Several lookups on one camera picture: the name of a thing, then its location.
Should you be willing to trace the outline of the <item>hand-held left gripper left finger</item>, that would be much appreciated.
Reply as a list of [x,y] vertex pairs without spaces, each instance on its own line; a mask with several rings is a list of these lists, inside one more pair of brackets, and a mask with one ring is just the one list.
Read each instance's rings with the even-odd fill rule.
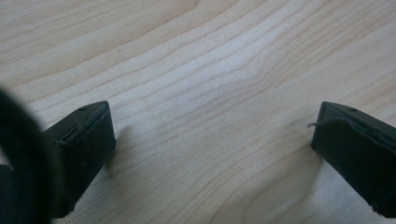
[[108,102],[85,105],[42,132],[13,100],[0,100],[0,218],[61,218],[113,153]]

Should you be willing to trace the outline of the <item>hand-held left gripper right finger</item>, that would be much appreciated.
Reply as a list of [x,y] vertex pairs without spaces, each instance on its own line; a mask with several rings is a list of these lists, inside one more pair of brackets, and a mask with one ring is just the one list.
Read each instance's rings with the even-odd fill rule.
[[324,102],[311,147],[379,215],[396,218],[396,128],[356,108]]

